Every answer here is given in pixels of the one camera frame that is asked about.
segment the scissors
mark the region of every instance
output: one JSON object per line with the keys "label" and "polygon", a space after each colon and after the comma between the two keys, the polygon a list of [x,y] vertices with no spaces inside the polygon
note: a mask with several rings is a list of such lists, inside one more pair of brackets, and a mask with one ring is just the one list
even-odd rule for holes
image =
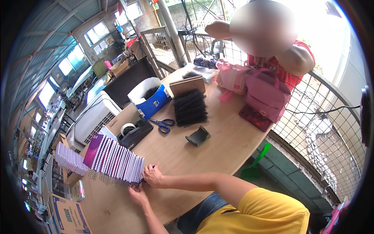
{"label": "scissors", "polygon": [[159,130],[163,134],[168,134],[170,132],[170,128],[168,126],[172,127],[175,124],[175,121],[173,119],[164,119],[162,121],[158,121],[158,120],[155,120],[155,119],[149,119],[149,120],[151,122],[153,122],[154,124],[158,124],[159,125]]}

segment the wooden table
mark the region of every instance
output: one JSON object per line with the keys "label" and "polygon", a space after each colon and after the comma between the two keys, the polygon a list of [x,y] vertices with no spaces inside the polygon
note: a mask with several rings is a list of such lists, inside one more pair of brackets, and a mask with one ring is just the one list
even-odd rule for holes
{"label": "wooden table", "polygon": [[[168,84],[182,79],[190,66],[173,72],[162,83],[170,91]],[[206,143],[197,148],[185,139],[199,128],[199,124],[187,128],[174,126],[167,135],[154,127],[133,149],[134,153],[145,158],[145,165],[160,163],[160,170],[165,175],[213,171],[234,174],[257,149],[267,132],[263,133],[239,116],[245,105],[241,96],[234,94],[231,100],[221,103],[219,96],[224,91],[216,82],[206,84],[206,103],[212,116],[209,123],[201,124],[212,135]],[[123,124],[138,115],[130,104],[107,127],[117,135]],[[152,118],[174,118],[173,103],[168,103]],[[90,179],[88,174],[82,180],[86,198],[81,204],[94,233],[149,233],[143,212],[130,200],[126,187],[106,185],[99,178]],[[183,215],[211,194],[148,186],[145,190],[154,212],[164,224]]]}

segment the hand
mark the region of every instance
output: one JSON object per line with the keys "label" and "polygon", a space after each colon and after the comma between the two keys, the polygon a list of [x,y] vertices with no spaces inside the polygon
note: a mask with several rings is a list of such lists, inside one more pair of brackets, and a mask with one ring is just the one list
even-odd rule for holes
{"label": "hand", "polygon": [[143,185],[140,184],[139,186],[140,192],[135,191],[132,187],[129,187],[129,193],[131,200],[138,204],[139,206],[143,207],[147,204],[149,204],[148,197],[143,189]]}
{"label": "hand", "polygon": [[148,167],[144,167],[144,172],[142,172],[144,180],[154,188],[161,187],[161,179],[163,177],[162,173],[159,170],[159,164],[157,163],[154,168],[152,164],[149,164]]}

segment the white appliance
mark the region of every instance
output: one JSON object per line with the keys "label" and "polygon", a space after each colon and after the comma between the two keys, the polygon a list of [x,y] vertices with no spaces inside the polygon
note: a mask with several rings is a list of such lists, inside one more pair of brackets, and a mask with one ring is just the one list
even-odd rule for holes
{"label": "white appliance", "polygon": [[121,110],[105,91],[99,92],[78,116],[72,129],[75,133],[74,139],[84,146],[87,145],[92,135],[98,133],[102,126],[109,123]]}

